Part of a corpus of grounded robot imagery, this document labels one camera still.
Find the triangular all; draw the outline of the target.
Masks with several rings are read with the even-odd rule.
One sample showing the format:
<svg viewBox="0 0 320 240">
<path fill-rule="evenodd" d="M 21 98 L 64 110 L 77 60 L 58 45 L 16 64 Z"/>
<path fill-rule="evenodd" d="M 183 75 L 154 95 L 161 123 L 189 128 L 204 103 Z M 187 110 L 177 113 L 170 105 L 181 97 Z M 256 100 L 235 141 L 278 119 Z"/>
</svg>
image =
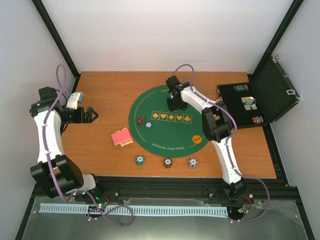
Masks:
<svg viewBox="0 0 320 240">
<path fill-rule="evenodd" d="M 134 122 L 137 123 L 137 124 L 139 124 L 139 125 L 141 125 L 141 126 L 143 126 L 143 125 L 145 124 L 144 116 L 142 115 L 142 116 L 134 119 Z"/>
</svg>

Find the orange big blind button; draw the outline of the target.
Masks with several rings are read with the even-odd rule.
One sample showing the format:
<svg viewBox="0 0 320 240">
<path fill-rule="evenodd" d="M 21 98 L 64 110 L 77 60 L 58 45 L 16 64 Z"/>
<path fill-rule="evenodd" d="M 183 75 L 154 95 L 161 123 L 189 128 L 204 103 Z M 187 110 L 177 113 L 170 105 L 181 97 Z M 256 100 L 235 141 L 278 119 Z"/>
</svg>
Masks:
<svg viewBox="0 0 320 240">
<path fill-rule="evenodd" d="M 192 141 L 194 144 L 200 144 L 202 142 L 202 137 L 200 135 L 194 135 L 192 137 Z"/>
</svg>

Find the brown 100 chip stack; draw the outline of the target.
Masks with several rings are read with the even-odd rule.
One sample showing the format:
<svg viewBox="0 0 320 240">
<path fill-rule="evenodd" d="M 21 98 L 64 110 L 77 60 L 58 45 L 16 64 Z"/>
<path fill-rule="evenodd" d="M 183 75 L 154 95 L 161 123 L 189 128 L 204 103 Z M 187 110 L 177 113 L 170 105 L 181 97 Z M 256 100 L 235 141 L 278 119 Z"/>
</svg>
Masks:
<svg viewBox="0 0 320 240">
<path fill-rule="evenodd" d="M 169 169 L 172 167 L 172 160 L 170 158 L 166 158 L 163 162 L 163 166 L 166 168 L 166 169 Z"/>
</svg>

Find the green blue 50 chip stack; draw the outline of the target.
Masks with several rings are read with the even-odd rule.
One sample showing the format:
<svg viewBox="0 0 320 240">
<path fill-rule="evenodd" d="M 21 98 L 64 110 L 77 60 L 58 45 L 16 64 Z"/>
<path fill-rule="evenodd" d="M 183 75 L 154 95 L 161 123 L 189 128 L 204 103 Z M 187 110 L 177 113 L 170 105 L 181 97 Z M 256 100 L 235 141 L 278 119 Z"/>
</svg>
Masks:
<svg viewBox="0 0 320 240">
<path fill-rule="evenodd" d="M 135 158 L 135 164 L 136 164 L 137 166 L 143 165 L 144 162 L 145 162 L 145 158 L 144 158 L 143 155 L 138 155 L 138 156 Z"/>
</svg>

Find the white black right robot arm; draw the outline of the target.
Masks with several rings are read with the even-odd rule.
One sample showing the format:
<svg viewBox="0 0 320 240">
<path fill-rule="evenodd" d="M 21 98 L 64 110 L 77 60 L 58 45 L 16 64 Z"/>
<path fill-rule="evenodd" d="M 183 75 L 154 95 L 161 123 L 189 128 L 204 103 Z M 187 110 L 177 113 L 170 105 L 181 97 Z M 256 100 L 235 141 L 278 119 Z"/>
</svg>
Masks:
<svg viewBox="0 0 320 240">
<path fill-rule="evenodd" d="M 181 83 L 175 75 L 165 83 L 170 93 L 169 110 L 185 110 L 191 106 L 201 113 L 202 131 L 213 144 L 222 169 L 223 194 L 228 202 L 234 202 L 245 191 L 245 183 L 232 146 L 232 129 L 237 127 L 226 105 L 207 98 L 188 81 Z"/>
</svg>

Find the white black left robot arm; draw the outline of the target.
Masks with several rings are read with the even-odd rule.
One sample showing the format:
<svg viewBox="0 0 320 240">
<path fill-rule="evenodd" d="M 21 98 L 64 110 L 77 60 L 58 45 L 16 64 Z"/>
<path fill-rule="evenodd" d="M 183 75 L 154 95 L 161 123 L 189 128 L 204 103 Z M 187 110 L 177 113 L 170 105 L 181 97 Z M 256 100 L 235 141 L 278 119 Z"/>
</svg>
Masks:
<svg viewBox="0 0 320 240">
<path fill-rule="evenodd" d="M 98 118 L 91 108 L 78 104 L 82 92 L 70 95 L 66 105 L 61 105 L 57 90 L 52 87 L 39 89 L 40 100 L 31 105 L 39 138 L 37 165 L 30 168 L 31 176 L 50 198 L 73 192 L 84 192 L 92 201 L 103 198 L 104 188 L 94 174 L 82 174 L 80 168 L 65 154 L 62 143 L 63 126 L 90 124 Z"/>
</svg>

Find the round green poker mat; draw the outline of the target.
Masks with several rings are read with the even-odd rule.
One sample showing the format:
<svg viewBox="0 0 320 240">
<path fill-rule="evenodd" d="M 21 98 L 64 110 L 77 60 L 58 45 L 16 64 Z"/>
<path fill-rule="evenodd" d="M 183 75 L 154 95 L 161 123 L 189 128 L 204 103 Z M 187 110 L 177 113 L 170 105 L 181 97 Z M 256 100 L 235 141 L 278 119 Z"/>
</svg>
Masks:
<svg viewBox="0 0 320 240">
<path fill-rule="evenodd" d="M 202 115 L 192 106 L 186 110 L 169 111 L 170 97 L 166 85 L 159 85 L 143 92 L 132 104 L 128 115 L 129 130 L 135 142 L 146 151 L 161 157 L 180 158 L 191 156 L 208 143 L 202 128 Z M 144 116 L 144 125 L 134 119 Z M 194 144 L 194 135 L 202 137 Z"/>
</svg>

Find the red backed card deck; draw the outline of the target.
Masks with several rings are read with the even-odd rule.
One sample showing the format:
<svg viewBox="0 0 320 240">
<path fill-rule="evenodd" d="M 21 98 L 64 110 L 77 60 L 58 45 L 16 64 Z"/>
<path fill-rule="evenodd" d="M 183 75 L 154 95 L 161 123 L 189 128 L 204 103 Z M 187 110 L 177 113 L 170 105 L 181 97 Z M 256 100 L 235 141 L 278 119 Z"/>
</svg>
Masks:
<svg viewBox="0 0 320 240">
<path fill-rule="evenodd" d="M 122 131 L 122 129 L 112 133 L 111 139 L 115 146 L 120 145 L 120 143 L 124 140 L 124 132 Z"/>
</svg>

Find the yellow playing card box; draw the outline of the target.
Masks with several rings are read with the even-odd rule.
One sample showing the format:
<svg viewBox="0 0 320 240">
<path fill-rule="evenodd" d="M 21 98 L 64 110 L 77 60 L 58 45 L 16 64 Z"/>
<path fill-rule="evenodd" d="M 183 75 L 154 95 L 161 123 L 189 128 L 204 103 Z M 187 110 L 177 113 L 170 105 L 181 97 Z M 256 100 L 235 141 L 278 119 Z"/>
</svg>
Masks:
<svg viewBox="0 0 320 240">
<path fill-rule="evenodd" d="M 123 137 L 124 140 L 120 143 L 120 146 L 124 147 L 124 146 L 127 146 L 129 144 L 132 144 L 133 143 L 133 139 L 131 137 L 129 129 L 128 128 L 123 128 L 121 131 L 124 133 L 124 137 Z"/>
</svg>

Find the blue white chip stack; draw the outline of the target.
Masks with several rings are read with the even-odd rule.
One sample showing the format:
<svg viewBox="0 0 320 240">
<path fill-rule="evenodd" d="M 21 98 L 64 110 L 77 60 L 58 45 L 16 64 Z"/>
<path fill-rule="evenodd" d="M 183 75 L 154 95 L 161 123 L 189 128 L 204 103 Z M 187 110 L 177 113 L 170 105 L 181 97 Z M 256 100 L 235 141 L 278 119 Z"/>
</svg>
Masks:
<svg viewBox="0 0 320 240">
<path fill-rule="evenodd" d="M 190 169 L 195 169 L 198 165 L 198 160 L 196 158 L 190 158 L 188 161 L 188 167 Z"/>
</svg>

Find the chips row in case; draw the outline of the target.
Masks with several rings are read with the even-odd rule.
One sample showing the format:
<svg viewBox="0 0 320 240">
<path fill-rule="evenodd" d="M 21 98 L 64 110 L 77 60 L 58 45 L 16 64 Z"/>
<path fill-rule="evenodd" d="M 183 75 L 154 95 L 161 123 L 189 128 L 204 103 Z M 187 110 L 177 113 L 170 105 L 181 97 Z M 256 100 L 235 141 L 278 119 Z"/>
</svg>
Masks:
<svg viewBox="0 0 320 240">
<path fill-rule="evenodd" d="M 233 89 L 237 92 L 242 92 L 242 91 L 248 91 L 249 87 L 247 84 L 238 84 L 238 85 L 234 85 Z"/>
</svg>

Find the blue gold card deck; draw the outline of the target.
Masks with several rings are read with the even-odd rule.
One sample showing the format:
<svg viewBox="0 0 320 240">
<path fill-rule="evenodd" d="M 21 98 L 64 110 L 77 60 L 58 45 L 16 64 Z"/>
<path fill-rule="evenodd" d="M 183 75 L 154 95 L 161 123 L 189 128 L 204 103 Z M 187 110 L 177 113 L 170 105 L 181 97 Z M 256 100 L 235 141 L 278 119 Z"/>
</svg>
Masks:
<svg viewBox="0 0 320 240">
<path fill-rule="evenodd" d="M 252 96 L 246 96 L 241 98 L 241 102 L 246 111 L 257 110 L 256 99 Z"/>
</svg>

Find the red white chips in case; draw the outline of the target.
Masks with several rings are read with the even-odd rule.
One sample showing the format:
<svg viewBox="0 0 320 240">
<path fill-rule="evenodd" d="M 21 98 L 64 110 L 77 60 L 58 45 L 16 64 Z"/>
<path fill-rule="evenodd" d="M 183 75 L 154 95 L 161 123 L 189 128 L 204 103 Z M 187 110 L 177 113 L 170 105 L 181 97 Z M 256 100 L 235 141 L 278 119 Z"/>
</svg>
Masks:
<svg viewBox="0 0 320 240">
<path fill-rule="evenodd" d="M 262 116 L 255 116 L 252 118 L 252 122 L 254 124 L 263 124 L 264 123 L 264 119 Z"/>
</svg>

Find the black poker case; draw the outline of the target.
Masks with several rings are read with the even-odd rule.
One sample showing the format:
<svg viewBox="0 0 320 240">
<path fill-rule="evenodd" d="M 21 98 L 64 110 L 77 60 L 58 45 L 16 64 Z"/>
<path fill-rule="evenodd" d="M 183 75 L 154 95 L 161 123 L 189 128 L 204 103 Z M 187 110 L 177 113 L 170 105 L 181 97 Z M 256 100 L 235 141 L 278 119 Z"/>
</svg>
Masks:
<svg viewBox="0 0 320 240">
<path fill-rule="evenodd" d="M 242 84 L 248 85 L 247 91 L 234 90 L 234 85 Z M 249 77 L 249 82 L 218 85 L 217 92 L 239 129 L 275 122 L 301 101 L 278 56 L 269 56 L 257 73 Z M 255 98 L 257 110 L 245 110 L 242 97 Z M 262 116 L 264 122 L 254 124 L 252 118 L 256 116 Z"/>
</svg>

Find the black aluminium frame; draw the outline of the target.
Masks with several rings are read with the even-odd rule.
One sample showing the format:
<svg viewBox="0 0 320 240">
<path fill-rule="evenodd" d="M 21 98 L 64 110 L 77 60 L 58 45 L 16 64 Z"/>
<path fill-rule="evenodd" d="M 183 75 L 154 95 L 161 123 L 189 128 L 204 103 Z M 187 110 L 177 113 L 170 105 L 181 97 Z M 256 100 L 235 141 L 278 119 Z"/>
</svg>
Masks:
<svg viewBox="0 0 320 240">
<path fill-rule="evenodd" d="M 72 87 L 72 91 L 74 92 L 78 87 L 81 74 L 77 70 L 43 2 L 41 0 L 34 0 L 32 3 L 75 78 L 75 83 Z M 303 1 L 301 0 L 294 0 L 291 3 L 263 56 L 257 64 L 257 67 L 254 70 L 255 72 L 260 71 L 266 64 L 267 57 L 276 49 L 276 46 L 285 34 L 302 4 Z M 271 125 L 266 124 L 262 129 L 276 172 L 276 179 L 264 180 L 265 184 L 268 186 L 270 197 L 272 200 L 294 200 L 297 204 L 297 210 L 302 222 L 303 231 L 306 234 L 307 239 L 313 240 L 315 237 L 303 206 L 301 196 L 297 187 L 290 186 L 289 184 L 280 153 L 276 145 L 276 140 L 272 133 Z M 219 189 L 222 185 L 222 180 L 218 178 L 210 180 L 208 178 L 185 177 L 100 176 L 98 177 L 98 180 L 101 181 L 102 186 L 104 187 L 115 187 L 120 190 L 124 189 L 126 192 L 132 192 L 135 197 L 139 194 L 147 199 L 152 196 L 159 197 L 160 199 L 193 199 L 194 197 L 199 197 L 200 199 L 208 200 L 210 203 L 218 202 L 216 197 L 210 196 L 209 194 L 213 189 Z"/>
</svg>

